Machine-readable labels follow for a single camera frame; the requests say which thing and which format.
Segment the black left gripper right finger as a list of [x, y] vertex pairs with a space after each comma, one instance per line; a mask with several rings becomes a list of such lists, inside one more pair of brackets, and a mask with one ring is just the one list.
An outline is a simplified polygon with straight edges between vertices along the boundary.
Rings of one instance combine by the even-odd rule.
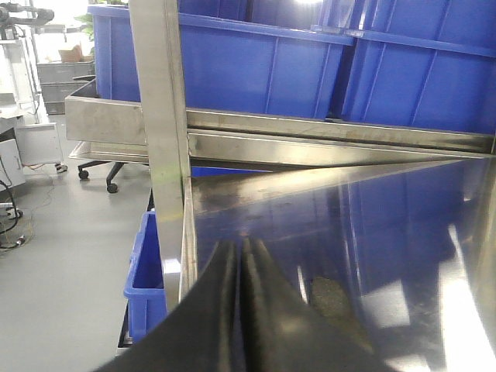
[[248, 371], [391, 370], [307, 305], [253, 237], [241, 249], [240, 321]]

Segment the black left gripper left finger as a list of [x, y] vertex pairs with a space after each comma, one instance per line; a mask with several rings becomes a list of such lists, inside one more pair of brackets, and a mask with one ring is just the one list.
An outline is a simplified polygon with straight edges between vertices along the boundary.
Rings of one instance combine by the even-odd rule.
[[187, 295], [152, 332], [99, 371], [231, 371], [237, 251], [216, 243]]

